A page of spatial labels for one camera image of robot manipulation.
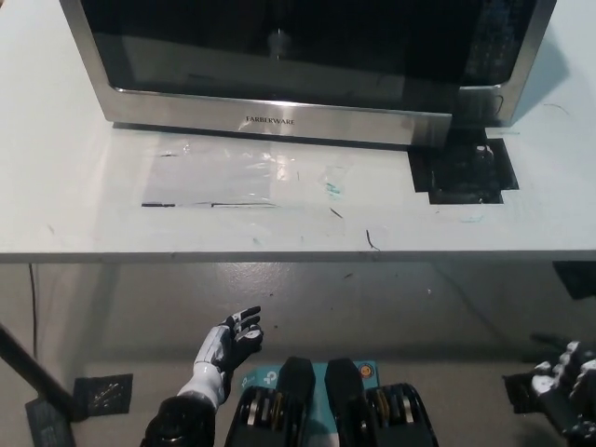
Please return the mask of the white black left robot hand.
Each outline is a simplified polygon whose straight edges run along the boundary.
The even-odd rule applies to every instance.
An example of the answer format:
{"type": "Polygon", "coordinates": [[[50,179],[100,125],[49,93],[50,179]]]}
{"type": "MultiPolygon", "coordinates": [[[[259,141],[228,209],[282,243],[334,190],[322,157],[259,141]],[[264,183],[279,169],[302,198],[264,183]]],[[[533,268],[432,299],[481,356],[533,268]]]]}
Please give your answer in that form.
{"type": "Polygon", "coordinates": [[[264,331],[260,326],[260,306],[230,315],[208,332],[195,363],[214,365],[231,375],[251,355],[262,349],[264,331]]]}

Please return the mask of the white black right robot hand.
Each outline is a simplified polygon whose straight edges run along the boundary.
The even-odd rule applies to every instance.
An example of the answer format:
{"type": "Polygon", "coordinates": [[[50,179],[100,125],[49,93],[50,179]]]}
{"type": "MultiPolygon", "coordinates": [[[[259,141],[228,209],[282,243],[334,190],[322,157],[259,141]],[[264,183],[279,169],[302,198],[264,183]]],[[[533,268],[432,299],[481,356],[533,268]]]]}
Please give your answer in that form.
{"type": "Polygon", "coordinates": [[[530,382],[540,411],[560,431],[595,422],[595,344],[570,342],[552,365],[537,365],[530,382]]]}

